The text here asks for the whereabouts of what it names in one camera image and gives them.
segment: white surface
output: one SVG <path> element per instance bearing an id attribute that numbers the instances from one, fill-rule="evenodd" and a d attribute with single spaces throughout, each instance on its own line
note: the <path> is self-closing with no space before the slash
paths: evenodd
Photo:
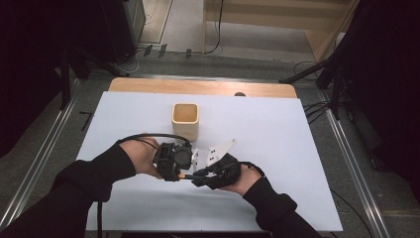
<path id="1" fill-rule="evenodd" d="M 198 169 L 205 166 L 209 147 L 235 138 L 238 143 L 229 153 L 262 168 L 274 189 L 289 194 L 316 230 L 342 230 L 299 99 L 104 92 L 77 159 L 92 160 L 134 134 L 171 133 L 172 105 L 179 102 L 201 108 L 199 137 L 193 143 L 201 150 Z M 103 207 L 103 228 L 255 231 L 260 230 L 255 216 L 235 193 L 138 175 L 114 183 Z M 96 229 L 96 205 L 87 229 Z"/>

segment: gray floor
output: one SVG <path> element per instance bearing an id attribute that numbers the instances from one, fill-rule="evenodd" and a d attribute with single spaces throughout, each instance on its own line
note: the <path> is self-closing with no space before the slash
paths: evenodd
<path id="1" fill-rule="evenodd" d="M 191 12 L 200 13 L 201 1 L 174 0 L 168 18 L 167 27 L 162 39 L 167 49 L 174 52 L 185 52 L 186 49 L 200 51 L 201 17 Z M 216 40 L 212 35 L 213 23 L 208 23 L 208 49 Z M 280 78 L 294 75 L 293 67 L 300 61 L 313 60 L 302 31 L 276 28 L 261 28 L 239 25 L 222 25 L 222 48 L 215 57 L 165 54 L 160 58 L 158 52 L 149 56 L 137 55 L 139 69 L 131 73 L 132 77 L 148 74 L 185 75 L 191 77 L 230 77 L 257 82 L 272 82 Z M 302 64 L 297 71 L 309 66 Z M 120 67 L 133 70 L 137 67 L 135 59 L 131 59 Z M 112 76 L 100 68 L 92 66 L 89 80 L 81 80 L 77 90 L 74 107 L 58 137 L 48 162 L 41 173 L 25 207 L 34 204 L 50 189 L 54 176 L 66 165 L 74 161 L 86 130 L 81 131 L 87 116 L 80 111 L 94 112 L 100 95 L 107 90 Z M 302 104 L 321 101 L 319 90 L 313 80 L 300 80 L 294 83 Z M 14 150 L 0 159 L 0 211 L 6 211 L 8 203 L 19 188 L 26 171 L 41 147 L 58 114 L 59 96 L 45 109 L 44 113 L 33 123 Z M 345 113 L 341 123 L 352 146 L 355 157 L 367 180 L 367 184 L 381 211 L 390 237 L 420 237 L 420 207 L 412 195 L 409 184 L 394 173 L 379 173 L 369 164 L 369 153 L 361 139 L 357 128 Z M 330 188 L 338 193 L 333 194 L 337 210 L 344 226 L 337 237 L 369 237 L 361 219 L 346 204 L 348 202 L 362 217 L 371 230 L 355 183 L 349 173 L 342 151 L 334 131 L 326 115 L 311 124 L 311 131 L 324 166 Z"/>

